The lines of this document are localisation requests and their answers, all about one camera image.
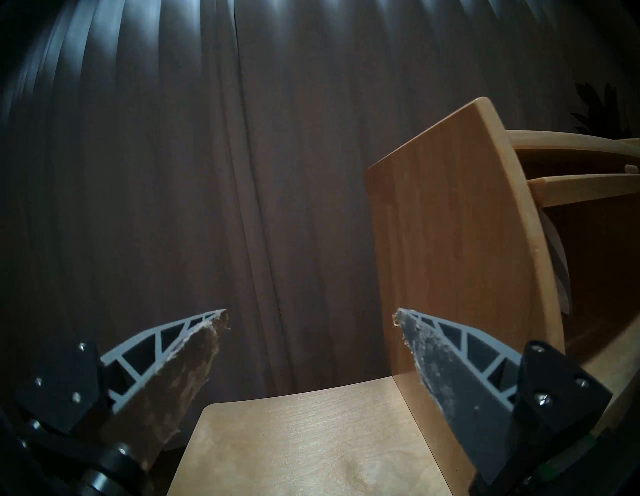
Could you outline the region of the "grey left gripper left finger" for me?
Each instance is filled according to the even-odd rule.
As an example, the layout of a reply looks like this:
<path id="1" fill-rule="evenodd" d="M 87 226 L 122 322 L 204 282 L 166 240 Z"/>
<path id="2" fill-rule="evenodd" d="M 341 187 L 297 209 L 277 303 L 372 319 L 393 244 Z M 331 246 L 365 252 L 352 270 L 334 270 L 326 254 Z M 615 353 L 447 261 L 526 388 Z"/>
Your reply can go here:
<path id="1" fill-rule="evenodd" d="M 143 330 L 103 354 L 89 340 L 67 343 L 38 364 L 15 402 L 52 434 L 125 444 L 147 470 L 208 380 L 228 324 L 224 308 Z"/>

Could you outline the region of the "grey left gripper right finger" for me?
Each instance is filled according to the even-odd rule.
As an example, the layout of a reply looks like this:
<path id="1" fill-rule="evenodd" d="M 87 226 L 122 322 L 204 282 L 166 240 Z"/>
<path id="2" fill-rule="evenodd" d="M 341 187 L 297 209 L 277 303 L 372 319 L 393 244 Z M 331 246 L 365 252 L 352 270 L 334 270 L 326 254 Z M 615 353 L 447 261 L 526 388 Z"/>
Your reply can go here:
<path id="1" fill-rule="evenodd" d="M 544 488 L 595 444 L 613 393 L 543 340 L 521 353 L 480 329 L 407 308 L 394 323 L 476 474 L 470 488 Z"/>

